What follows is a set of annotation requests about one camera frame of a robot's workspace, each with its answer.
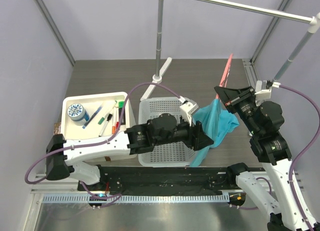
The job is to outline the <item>blue t shirt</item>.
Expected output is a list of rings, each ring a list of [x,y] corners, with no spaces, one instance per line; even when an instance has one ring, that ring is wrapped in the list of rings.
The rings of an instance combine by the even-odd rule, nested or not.
[[[190,163],[190,167],[198,167],[206,158],[210,149],[218,147],[227,134],[240,124],[237,117],[223,109],[221,101],[216,98],[210,105],[200,108],[192,116],[194,122],[200,121],[205,134],[213,140],[213,144],[198,151]]]

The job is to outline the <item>pink clothes hanger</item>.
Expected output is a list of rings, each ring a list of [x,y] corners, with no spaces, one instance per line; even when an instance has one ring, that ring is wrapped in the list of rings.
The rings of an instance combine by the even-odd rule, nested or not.
[[[224,68],[219,87],[225,88],[227,86],[230,70],[231,70],[231,64],[232,64],[232,59],[233,59],[233,54],[231,53],[230,56],[228,57],[226,66]]]

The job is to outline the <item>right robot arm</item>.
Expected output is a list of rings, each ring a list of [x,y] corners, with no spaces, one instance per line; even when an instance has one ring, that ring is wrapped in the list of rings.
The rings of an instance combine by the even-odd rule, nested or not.
[[[272,184],[272,196],[244,163],[227,168],[226,184],[242,189],[265,216],[269,231],[318,231],[320,223],[307,206],[294,173],[292,154],[280,133],[285,122],[279,104],[258,103],[252,86],[215,91],[228,112],[237,113],[252,134],[250,147]]]

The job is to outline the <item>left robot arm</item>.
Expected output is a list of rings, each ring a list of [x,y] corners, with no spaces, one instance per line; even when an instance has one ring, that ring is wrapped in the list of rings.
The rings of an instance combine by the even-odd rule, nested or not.
[[[194,151],[214,144],[200,121],[195,124],[183,119],[177,121],[169,113],[120,131],[116,136],[65,139],[62,134],[56,134],[46,148],[46,179],[72,178],[100,191],[106,186],[107,179],[100,166],[89,165],[87,160],[151,153],[156,146],[179,142]]]

